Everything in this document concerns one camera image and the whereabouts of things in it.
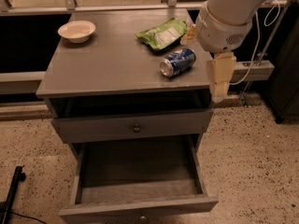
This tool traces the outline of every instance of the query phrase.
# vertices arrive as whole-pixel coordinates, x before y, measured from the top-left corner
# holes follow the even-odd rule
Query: soda can
[[[196,55],[192,49],[180,49],[170,53],[160,62],[160,69],[166,77],[174,77],[192,67]]]

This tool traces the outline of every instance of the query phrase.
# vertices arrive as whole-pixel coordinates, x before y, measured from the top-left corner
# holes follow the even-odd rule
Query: black stand leg
[[[276,123],[276,124],[283,123],[283,121],[284,121],[284,118],[281,117],[281,116],[277,116],[277,117],[275,118],[275,123]]]
[[[24,181],[26,178],[26,174],[21,172],[22,167],[17,166],[15,169],[15,173],[12,177],[12,181],[10,184],[10,189],[7,195],[7,200],[4,202],[2,214],[0,212],[0,224],[8,224],[9,216],[13,201],[16,196],[18,184],[21,181]]]

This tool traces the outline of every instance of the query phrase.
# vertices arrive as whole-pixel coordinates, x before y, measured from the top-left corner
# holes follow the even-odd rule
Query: drawer
[[[209,212],[208,197],[188,135],[80,145],[66,223]]]
[[[52,124],[65,143],[85,143],[154,136],[204,133],[210,109],[118,116],[54,119]]]
[[[56,118],[63,119],[209,108],[210,101],[209,90],[153,91],[50,98],[48,105]]]

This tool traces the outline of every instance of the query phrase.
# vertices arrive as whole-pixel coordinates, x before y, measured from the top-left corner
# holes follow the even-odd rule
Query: chip bag
[[[135,35],[141,42],[150,45],[152,49],[161,50],[182,38],[187,33],[187,30],[185,21],[172,18],[159,26]]]

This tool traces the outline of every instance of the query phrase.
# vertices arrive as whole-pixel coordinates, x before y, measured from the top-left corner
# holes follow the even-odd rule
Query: white bowl
[[[95,25],[90,21],[71,21],[58,29],[61,37],[73,43],[82,43],[90,38],[95,31]]]

